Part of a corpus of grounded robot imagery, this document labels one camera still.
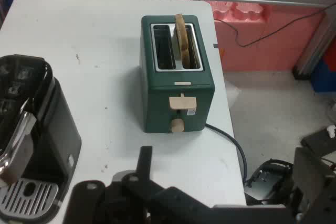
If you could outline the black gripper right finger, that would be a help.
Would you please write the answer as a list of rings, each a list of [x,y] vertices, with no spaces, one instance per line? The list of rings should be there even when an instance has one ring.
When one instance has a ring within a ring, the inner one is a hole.
[[[140,148],[135,172],[122,180],[125,189],[151,217],[151,223],[207,223],[211,209],[176,187],[150,179],[153,147]]]

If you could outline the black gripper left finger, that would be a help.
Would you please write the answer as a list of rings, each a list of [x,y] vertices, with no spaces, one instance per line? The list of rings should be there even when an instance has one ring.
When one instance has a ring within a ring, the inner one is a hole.
[[[108,187],[98,180],[77,183],[71,192],[63,223],[110,223]]]

